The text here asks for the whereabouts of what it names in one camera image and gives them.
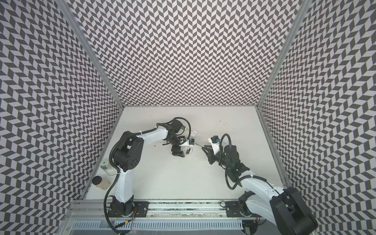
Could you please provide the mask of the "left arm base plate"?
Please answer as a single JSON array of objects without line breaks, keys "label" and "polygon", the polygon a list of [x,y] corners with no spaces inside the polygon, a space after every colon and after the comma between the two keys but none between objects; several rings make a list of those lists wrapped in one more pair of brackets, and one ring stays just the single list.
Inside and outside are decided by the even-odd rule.
[{"label": "left arm base plate", "polygon": [[108,210],[109,217],[146,217],[149,208],[147,201],[130,201],[121,203],[117,200],[111,202]]}]

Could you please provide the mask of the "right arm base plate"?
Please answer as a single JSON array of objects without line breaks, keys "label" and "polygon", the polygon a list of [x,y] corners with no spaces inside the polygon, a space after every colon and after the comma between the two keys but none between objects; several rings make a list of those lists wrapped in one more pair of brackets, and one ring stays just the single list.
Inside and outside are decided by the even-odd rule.
[{"label": "right arm base plate", "polygon": [[251,213],[247,206],[239,201],[225,201],[224,209],[229,218],[250,218],[256,219],[258,216]]}]

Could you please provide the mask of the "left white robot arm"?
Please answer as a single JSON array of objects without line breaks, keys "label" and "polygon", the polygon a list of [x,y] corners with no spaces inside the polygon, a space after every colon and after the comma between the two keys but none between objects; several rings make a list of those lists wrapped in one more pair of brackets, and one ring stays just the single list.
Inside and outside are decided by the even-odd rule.
[{"label": "left white robot arm", "polygon": [[132,182],[134,169],[140,163],[145,145],[165,141],[171,145],[173,156],[185,157],[183,144],[191,139],[192,126],[183,117],[175,117],[164,123],[157,123],[153,129],[132,133],[126,131],[112,147],[109,163],[116,169],[116,177],[104,199],[104,210],[111,217],[131,217],[136,213]]}]

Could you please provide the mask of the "small white remote control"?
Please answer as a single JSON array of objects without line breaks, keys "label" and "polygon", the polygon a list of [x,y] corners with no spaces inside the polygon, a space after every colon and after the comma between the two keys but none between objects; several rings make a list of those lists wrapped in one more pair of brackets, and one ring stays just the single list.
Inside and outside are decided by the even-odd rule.
[{"label": "small white remote control", "polygon": [[193,148],[190,147],[190,146],[184,146],[182,148],[182,151],[183,151],[185,156],[190,156],[193,153]]}]

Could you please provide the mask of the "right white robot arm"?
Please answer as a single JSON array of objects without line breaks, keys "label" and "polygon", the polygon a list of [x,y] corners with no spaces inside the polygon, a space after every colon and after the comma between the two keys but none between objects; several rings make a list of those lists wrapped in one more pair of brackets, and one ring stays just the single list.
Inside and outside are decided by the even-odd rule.
[{"label": "right white robot arm", "polygon": [[201,149],[210,164],[217,162],[224,169],[230,190],[244,188],[244,194],[238,198],[243,216],[258,215],[276,225],[282,235],[312,235],[316,232],[318,222],[294,187],[284,189],[256,175],[240,161],[234,145],[204,145]]}]

